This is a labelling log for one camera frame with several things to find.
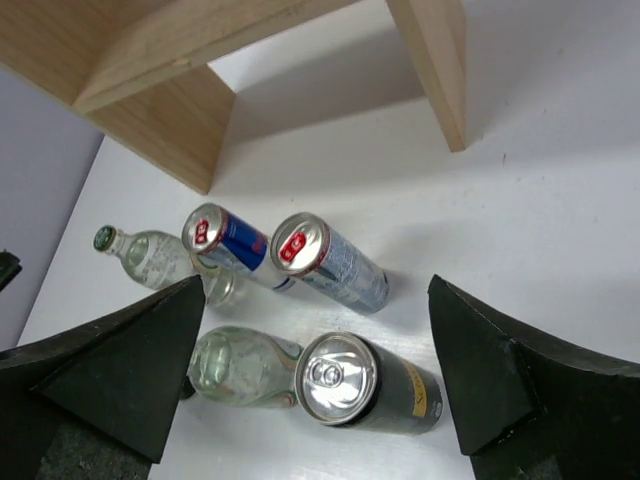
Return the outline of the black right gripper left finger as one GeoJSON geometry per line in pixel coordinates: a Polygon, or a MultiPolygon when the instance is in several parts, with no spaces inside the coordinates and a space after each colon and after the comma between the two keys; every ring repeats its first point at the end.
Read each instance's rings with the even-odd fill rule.
{"type": "Polygon", "coordinates": [[[200,329],[192,276],[1,354],[4,479],[146,479],[161,461],[200,329]]]}

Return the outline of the clear glass bottle front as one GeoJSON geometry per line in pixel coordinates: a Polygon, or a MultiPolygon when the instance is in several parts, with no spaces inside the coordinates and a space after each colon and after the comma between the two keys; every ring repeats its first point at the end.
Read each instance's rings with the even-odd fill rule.
{"type": "Polygon", "coordinates": [[[187,369],[195,391],[235,407],[292,408],[297,405],[295,370],[299,344],[264,332],[217,327],[196,342],[187,369]]]}

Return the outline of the clear glass bottle green cap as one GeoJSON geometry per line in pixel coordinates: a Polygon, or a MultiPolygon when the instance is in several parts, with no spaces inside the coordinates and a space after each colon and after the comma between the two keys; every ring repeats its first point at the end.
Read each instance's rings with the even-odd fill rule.
{"type": "Polygon", "coordinates": [[[199,275],[207,303],[220,306],[231,300],[236,286],[233,273],[216,265],[201,266],[180,238],[166,232],[144,230],[127,234],[112,225],[104,225],[95,233],[93,247],[118,258],[134,282],[154,291],[199,275]]]}

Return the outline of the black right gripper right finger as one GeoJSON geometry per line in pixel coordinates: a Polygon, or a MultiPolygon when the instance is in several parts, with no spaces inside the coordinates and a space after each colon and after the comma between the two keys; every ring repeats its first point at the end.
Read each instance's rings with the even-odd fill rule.
{"type": "Polygon", "coordinates": [[[440,276],[428,304],[460,451],[476,478],[638,478],[638,364],[550,335],[440,276]]]}

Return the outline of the black can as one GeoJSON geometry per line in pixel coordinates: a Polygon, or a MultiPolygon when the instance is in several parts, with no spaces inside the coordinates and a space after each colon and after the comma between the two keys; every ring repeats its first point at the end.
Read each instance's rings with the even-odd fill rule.
{"type": "Polygon", "coordinates": [[[303,410],[333,428],[419,435],[443,411],[436,377],[351,332],[329,332],[302,352],[294,387],[303,410]]]}

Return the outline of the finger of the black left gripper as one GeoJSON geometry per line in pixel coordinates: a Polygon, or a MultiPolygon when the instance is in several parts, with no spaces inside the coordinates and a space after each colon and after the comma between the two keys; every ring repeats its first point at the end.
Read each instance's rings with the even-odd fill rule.
{"type": "Polygon", "coordinates": [[[20,259],[7,250],[0,253],[0,290],[8,286],[22,271],[20,259]]]}

